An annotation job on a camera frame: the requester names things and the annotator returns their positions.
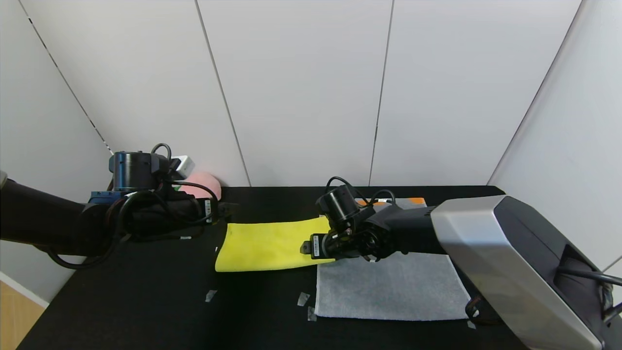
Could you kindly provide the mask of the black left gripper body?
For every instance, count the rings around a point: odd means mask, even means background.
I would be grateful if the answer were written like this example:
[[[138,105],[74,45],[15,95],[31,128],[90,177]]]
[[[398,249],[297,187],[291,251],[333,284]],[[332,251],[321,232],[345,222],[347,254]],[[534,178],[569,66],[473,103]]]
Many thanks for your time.
[[[160,205],[174,222],[187,226],[209,226],[218,221],[218,201],[213,198],[180,195],[161,199]]]

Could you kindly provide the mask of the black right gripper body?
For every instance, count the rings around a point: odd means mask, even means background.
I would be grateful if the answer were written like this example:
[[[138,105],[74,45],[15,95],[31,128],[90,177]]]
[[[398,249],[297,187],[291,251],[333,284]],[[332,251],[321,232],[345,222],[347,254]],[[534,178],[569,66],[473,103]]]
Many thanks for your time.
[[[336,242],[337,235],[331,233],[314,233],[310,237],[310,255],[312,259],[345,259],[337,250],[329,251],[329,244]]]

